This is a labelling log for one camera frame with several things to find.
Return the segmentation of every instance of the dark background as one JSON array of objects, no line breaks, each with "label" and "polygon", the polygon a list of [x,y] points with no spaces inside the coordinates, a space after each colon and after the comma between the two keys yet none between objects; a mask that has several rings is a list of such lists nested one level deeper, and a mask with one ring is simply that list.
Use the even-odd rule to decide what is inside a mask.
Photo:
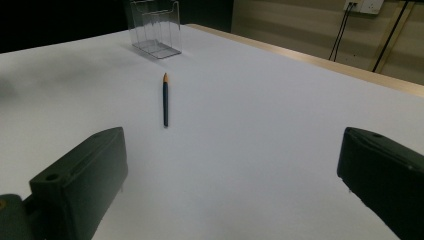
[{"label": "dark background", "polygon": [[[180,0],[181,24],[231,31],[234,0]],[[0,53],[127,30],[122,0],[1,0]]]}]

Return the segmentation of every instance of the gray desk organizer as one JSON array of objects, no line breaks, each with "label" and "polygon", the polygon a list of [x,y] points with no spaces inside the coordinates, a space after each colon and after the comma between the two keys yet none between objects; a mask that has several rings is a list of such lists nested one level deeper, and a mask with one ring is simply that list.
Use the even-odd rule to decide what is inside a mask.
[{"label": "gray desk organizer", "polygon": [[124,0],[132,45],[156,58],[182,51],[178,2]]}]

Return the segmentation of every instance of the pencil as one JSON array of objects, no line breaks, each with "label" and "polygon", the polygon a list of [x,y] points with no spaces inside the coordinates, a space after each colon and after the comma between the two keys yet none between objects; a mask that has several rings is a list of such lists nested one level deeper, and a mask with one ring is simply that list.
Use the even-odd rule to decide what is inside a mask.
[{"label": "pencil", "polygon": [[163,125],[168,127],[168,75],[163,76]]}]

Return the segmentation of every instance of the white table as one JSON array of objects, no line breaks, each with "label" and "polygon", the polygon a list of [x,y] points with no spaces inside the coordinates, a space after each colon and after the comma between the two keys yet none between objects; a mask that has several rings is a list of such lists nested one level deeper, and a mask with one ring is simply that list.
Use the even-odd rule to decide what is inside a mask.
[{"label": "white table", "polygon": [[[336,175],[358,127],[424,153],[424,98],[182,26],[154,60],[128,32],[0,55],[0,193],[123,126],[129,176],[94,239],[390,240]],[[169,75],[169,128],[162,77]]]}]

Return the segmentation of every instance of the power cord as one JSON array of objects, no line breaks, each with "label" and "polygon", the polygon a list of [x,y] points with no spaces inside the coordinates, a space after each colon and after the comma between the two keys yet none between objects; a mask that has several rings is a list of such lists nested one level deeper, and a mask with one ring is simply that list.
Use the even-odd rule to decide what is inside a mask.
[{"label": "power cord", "polygon": [[328,60],[331,60],[331,56],[333,56],[333,52],[335,50],[333,61],[334,62],[336,61],[337,52],[339,51],[340,41],[342,40],[343,33],[344,33],[345,28],[346,28],[347,19],[349,18],[350,12],[352,11],[352,8],[355,5],[356,5],[356,3],[349,2],[348,6],[346,7],[342,23],[340,24],[339,33],[337,34],[336,41],[334,42],[333,49],[331,50],[331,54],[330,54],[330,57],[328,58]]}]

